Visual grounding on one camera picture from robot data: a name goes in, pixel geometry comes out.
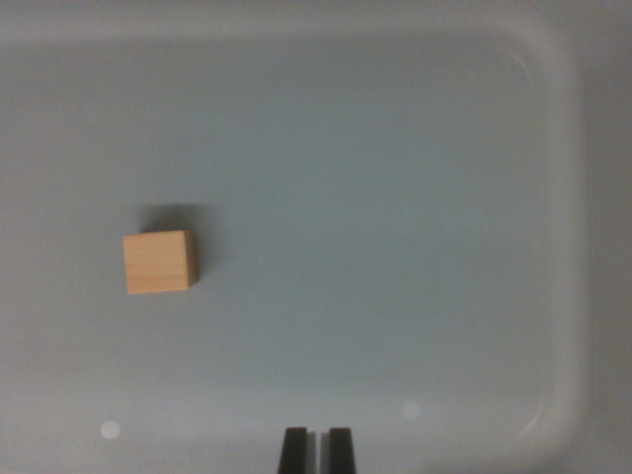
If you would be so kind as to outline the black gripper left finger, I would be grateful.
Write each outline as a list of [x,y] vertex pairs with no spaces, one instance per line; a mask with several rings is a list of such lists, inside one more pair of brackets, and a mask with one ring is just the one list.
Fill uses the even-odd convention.
[[284,433],[278,474],[315,474],[317,472],[316,433],[305,427],[287,428]]

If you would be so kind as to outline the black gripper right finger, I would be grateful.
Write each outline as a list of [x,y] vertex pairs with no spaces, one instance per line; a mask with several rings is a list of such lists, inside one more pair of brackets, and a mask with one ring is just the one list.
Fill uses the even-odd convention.
[[331,428],[320,439],[321,474],[356,474],[353,434],[350,428]]

